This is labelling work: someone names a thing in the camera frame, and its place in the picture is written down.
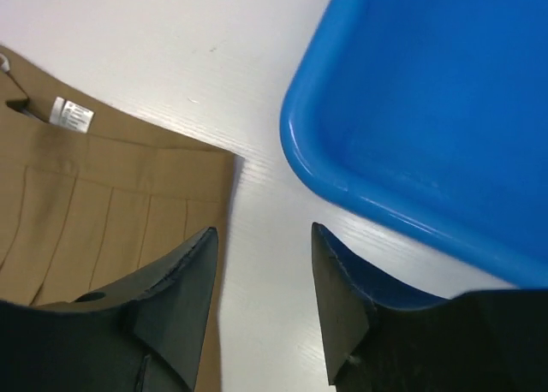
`white table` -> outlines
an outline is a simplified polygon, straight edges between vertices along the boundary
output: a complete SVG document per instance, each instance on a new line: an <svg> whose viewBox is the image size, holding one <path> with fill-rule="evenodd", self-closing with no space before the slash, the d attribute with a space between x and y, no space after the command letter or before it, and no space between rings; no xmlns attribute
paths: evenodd
<svg viewBox="0 0 548 392"><path fill-rule="evenodd" d="M0 41L95 98L244 158L221 306L225 392L327 386L310 225L451 296L506 283L324 202L287 165L283 95L329 0L0 0Z"/></svg>

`clothing label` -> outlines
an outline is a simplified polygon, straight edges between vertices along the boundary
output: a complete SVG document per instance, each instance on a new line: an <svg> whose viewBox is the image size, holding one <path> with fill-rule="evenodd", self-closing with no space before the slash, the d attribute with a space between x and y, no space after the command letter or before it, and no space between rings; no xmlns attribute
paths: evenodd
<svg viewBox="0 0 548 392"><path fill-rule="evenodd" d="M9 59L4 54L0 54L0 71L9 72Z"/></svg>
<svg viewBox="0 0 548 392"><path fill-rule="evenodd" d="M79 133L86 133L92 122L93 114L93 111L81 105L72 101L65 102L63 98L57 97L51 109L50 123Z"/></svg>

